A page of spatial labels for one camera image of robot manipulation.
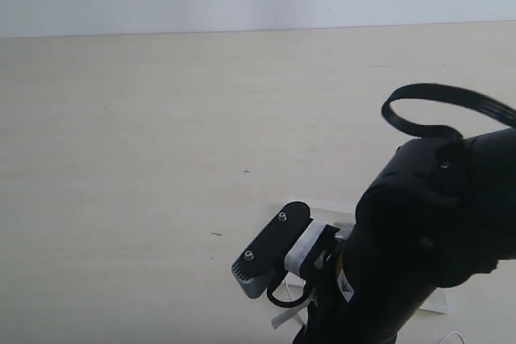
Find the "white plastic part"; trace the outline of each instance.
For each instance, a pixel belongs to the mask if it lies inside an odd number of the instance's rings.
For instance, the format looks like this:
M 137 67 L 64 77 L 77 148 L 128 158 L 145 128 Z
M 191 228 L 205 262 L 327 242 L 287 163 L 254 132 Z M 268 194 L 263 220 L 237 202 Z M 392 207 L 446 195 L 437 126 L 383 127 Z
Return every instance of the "white plastic part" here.
M 339 228 L 348 227 L 355 222 L 356 206 L 351 203 L 321 201 L 294 194 L 287 198 L 287 203 L 291 201 L 302 201 L 303 203 L 306 203 L 311 209 L 312 217 L 324 222 L 332 223 L 334 226 Z M 289 283 L 289 285 L 299 286 L 296 282 L 297 281 L 294 280 L 294 282 Z M 427 312 L 448 314 L 447 291 L 441 288 L 436 289 L 419 308 L 426 310 Z

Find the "robotic arm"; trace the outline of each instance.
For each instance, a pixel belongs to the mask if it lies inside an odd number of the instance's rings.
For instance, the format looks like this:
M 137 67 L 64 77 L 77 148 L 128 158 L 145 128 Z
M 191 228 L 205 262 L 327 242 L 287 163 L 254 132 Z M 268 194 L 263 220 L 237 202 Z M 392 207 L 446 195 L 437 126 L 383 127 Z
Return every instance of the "robotic arm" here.
M 398 117 L 390 103 L 404 98 L 463 106 L 510 129 L 463 139 L 449 126 Z M 294 344 L 394 344 L 436 288 L 516 258 L 516 111 L 466 89 L 416 84 L 396 90 L 382 114 L 418 138 L 366 190 L 351 232 L 289 203 L 231 268 L 251 298 L 267 292 L 283 308 L 308 305 Z M 273 293 L 289 271 L 306 281 L 304 293 L 279 301 Z

